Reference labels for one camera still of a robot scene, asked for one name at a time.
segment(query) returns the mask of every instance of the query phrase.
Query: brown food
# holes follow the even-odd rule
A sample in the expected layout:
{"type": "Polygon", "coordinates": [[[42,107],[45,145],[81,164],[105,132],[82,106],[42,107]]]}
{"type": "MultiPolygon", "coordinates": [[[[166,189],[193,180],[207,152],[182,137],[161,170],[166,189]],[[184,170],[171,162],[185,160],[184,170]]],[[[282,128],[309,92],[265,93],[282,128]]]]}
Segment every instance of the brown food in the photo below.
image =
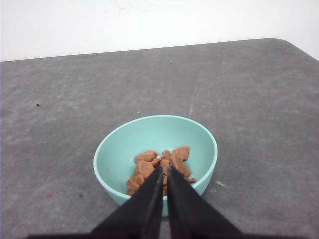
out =
{"type": "Polygon", "coordinates": [[[145,161],[145,162],[152,162],[153,159],[156,158],[158,153],[156,153],[153,150],[148,150],[144,153],[139,154],[138,156],[135,157],[134,161],[137,163],[139,161],[145,161]]]}
{"type": "Polygon", "coordinates": [[[182,146],[173,150],[172,154],[165,150],[162,156],[156,158],[157,153],[153,150],[148,150],[139,154],[134,158],[136,163],[135,170],[129,180],[126,182],[128,191],[126,194],[133,195],[139,186],[143,184],[150,174],[155,170],[155,167],[159,164],[163,168],[163,195],[167,195],[167,170],[169,164],[173,164],[174,167],[184,175],[185,179],[189,182],[195,182],[194,178],[188,178],[191,175],[191,171],[184,163],[188,160],[189,147],[182,146]]]}

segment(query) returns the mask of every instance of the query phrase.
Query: table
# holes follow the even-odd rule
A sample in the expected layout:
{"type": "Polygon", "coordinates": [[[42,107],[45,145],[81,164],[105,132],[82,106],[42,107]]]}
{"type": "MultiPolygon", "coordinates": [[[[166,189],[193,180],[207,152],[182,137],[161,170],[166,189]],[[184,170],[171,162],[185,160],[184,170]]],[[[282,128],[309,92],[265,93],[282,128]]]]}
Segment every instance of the table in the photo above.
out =
{"type": "Polygon", "coordinates": [[[213,133],[203,197],[240,230],[319,237],[319,62],[257,39],[2,62],[3,239],[92,230],[117,208],[93,173],[95,149],[160,114],[213,133]]]}

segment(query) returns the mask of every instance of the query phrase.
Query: bowl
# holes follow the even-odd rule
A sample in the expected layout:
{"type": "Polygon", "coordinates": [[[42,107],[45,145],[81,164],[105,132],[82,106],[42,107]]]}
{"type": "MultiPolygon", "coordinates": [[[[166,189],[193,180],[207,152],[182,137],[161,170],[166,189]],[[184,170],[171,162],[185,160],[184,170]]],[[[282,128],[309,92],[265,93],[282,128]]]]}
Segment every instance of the bowl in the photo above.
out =
{"type": "MultiPolygon", "coordinates": [[[[159,156],[168,149],[188,145],[187,166],[199,195],[205,191],[217,160],[213,135],[201,124],[179,116],[149,116],[123,124],[108,134],[98,146],[93,159],[94,173],[111,198],[121,205],[126,195],[126,181],[135,169],[134,157],[149,149],[159,156]]],[[[163,216],[167,216],[167,196],[163,197],[163,216]]]]}

